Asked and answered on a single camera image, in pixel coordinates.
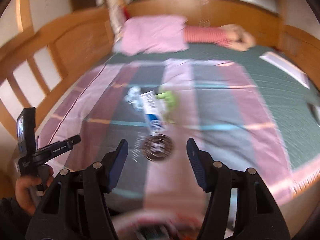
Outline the person's left hand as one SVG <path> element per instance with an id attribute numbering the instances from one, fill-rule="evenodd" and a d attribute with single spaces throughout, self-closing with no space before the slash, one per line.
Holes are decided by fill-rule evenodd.
<path id="1" fill-rule="evenodd" d="M 32 216 L 36 210 L 36 206 L 31 198 L 29 188 L 36 187 L 41 183 L 42 180 L 40 177 L 30 175 L 21 176 L 16 180 L 15 198 L 19 206 L 29 216 Z"/>

